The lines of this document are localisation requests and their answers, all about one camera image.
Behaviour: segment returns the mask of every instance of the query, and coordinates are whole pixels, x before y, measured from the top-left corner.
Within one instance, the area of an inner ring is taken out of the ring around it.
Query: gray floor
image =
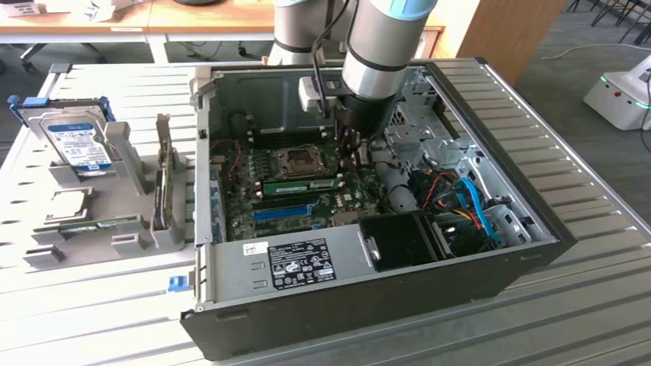
[[[542,56],[555,55],[570,47],[617,43],[625,26],[617,28],[616,17],[608,15],[597,27],[590,27],[597,14],[597,11],[589,12],[590,6],[589,2],[582,2],[576,13],[564,12],[559,15],[517,89],[600,175],[648,222],[651,222],[651,153],[642,146],[641,134],[620,131],[582,103],[600,75],[608,71],[630,69],[649,55],[649,51],[629,47],[600,47],[578,50],[558,60],[541,60]],[[97,46],[111,63],[153,61],[149,46],[143,43],[99,43]],[[202,48],[210,55],[217,46],[218,43],[211,42]],[[250,42],[246,46],[251,53],[259,55],[269,54],[271,49],[270,42]],[[169,52],[173,62],[197,61],[187,57],[187,50],[178,43],[169,45]],[[47,47],[33,59],[41,70],[37,74],[23,71],[18,56],[18,50],[0,47],[0,59],[9,68],[7,73],[0,75],[0,105],[11,94],[30,96],[38,93],[51,63],[95,63],[94,55],[79,44]],[[225,43],[213,59],[242,59],[237,44]],[[9,109],[0,107],[0,161],[5,160],[18,130],[18,121]]]
[[[592,6],[581,2],[577,13],[561,13],[517,89],[609,185],[651,222],[651,152],[642,145],[641,133],[618,130],[582,102],[600,75],[629,70],[649,51],[594,47],[577,50],[562,59],[541,59],[572,47],[618,42],[628,25],[617,28],[616,16],[609,14],[597,27],[590,27],[597,14],[597,10],[589,12]],[[632,32],[629,42],[638,32]],[[645,137],[651,144],[651,133]]]

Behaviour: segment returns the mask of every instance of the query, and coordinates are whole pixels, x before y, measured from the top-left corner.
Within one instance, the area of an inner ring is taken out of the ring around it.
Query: orange wire
[[[422,207],[423,210],[426,209],[427,204],[430,203],[430,198],[431,198],[431,194],[435,192],[437,183],[439,182],[439,179],[445,175],[453,175],[455,177],[458,176],[455,172],[443,172],[443,173],[439,174],[439,176],[437,177],[435,181],[431,184],[430,193],[427,194],[427,198],[426,198],[426,203],[423,204],[423,207]]]
[[[482,224],[479,223],[478,218],[475,217],[475,215],[473,214],[473,212],[470,212],[469,210],[466,212],[469,213],[470,219],[473,220],[473,222],[478,226],[478,229],[481,229],[482,228]]]

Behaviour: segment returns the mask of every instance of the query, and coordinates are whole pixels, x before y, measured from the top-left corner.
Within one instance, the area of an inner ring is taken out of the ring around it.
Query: motherboard
[[[382,213],[371,164],[343,169],[339,162],[323,130],[215,140],[227,240],[343,226]]]

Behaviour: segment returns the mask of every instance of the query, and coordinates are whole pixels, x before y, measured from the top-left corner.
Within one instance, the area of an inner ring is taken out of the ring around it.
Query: white label
[[[307,191],[307,187],[277,188],[277,193],[294,193]]]
[[[263,254],[267,252],[269,242],[250,242],[242,246],[245,255]]]
[[[310,183],[310,188],[330,188],[335,185],[335,181],[314,181]]]
[[[142,32],[143,28],[125,28],[125,27],[113,27],[113,32]]]
[[[58,151],[79,170],[98,172],[111,166],[106,148],[95,141],[97,131],[91,124],[55,124],[49,126],[49,131]]]

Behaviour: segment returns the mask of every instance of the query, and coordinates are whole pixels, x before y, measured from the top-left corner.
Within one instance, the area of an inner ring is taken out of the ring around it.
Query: wooden desk
[[[73,13],[3,18],[0,34],[113,34],[126,29],[131,29],[127,33],[146,33],[151,10],[151,2],[133,5],[117,11],[113,21],[101,23],[86,22]]]
[[[238,5],[227,0],[215,5],[189,7],[174,0],[155,0],[150,33],[274,33],[274,3]]]
[[[422,35],[418,58],[431,57],[443,30],[431,18]],[[203,6],[154,0],[118,11],[117,20],[86,23],[69,13],[9,18],[0,23],[0,43],[146,42],[155,63],[169,63],[166,43],[274,40],[274,3]]]
[[[274,40],[274,3],[186,6],[154,0],[149,42],[155,63],[167,63],[167,42]]]
[[[0,43],[147,43],[151,10],[151,2],[133,5],[101,23],[71,13],[0,18]]]

